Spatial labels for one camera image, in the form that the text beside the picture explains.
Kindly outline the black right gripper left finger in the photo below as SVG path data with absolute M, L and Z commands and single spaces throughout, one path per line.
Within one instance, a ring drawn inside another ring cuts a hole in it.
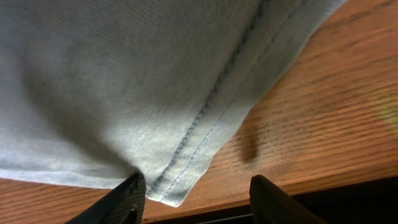
M 146 202 L 146 182 L 135 173 L 67 224 L 140 224 Z

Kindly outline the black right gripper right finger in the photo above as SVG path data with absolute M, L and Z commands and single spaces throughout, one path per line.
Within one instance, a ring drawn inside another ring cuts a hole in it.
M 249 194 L 255 224 L 326 224 L 262 175 L 251 178 Z

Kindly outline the light blue t-shirt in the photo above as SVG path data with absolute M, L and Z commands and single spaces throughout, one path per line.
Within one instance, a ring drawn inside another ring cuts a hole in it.
M 1 0 L 1 177 L 180 206 L 336 0 Z

